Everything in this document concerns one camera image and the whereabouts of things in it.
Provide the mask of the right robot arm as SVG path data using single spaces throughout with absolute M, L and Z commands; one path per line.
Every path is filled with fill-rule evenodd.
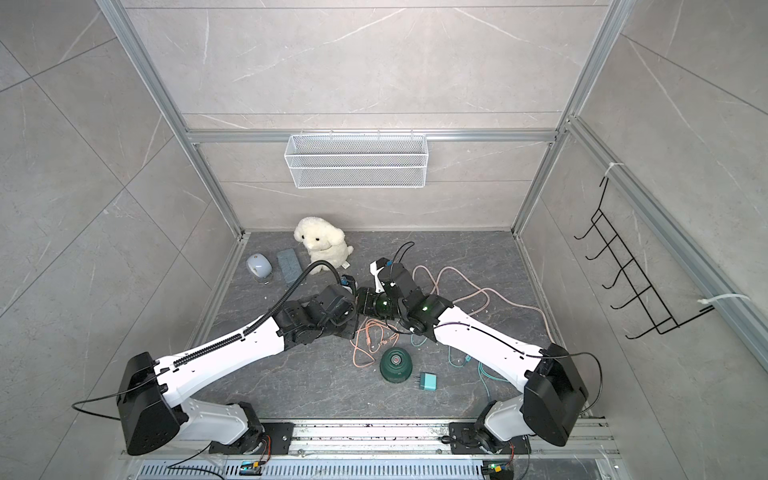
M 456 348 L 520 393 L 489 402 L 473 426 L 473 447 L 497 453 L 510 440 L 530 435 L 556 447 L 567 444 L 589 398 L 573 354 L 556 343 L 541 347 L 516 340 L 472 318 L 456 303 L 424 293 L 400 262 L 383 257 L 370 264 L 370 272 L 375 286 L 358 291 L 361 314 L 398 321 L 403 334 Z

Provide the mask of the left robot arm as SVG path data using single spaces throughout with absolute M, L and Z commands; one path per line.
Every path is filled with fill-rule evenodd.
M 320 293 L 293 301 L 293 283 L 265 314 L 245 327 L 178 354 L 129 359 L 117 393 L 126 451 L 140 456 L 177 441 L 204 441 L 212 453 L 243 454 L 266 442 L 248 402 L 217 404 L 194 399 L 209 384 L 297 345 L 337 336 L 350 338 L 358 325 L 357 283 L 336 274 Z

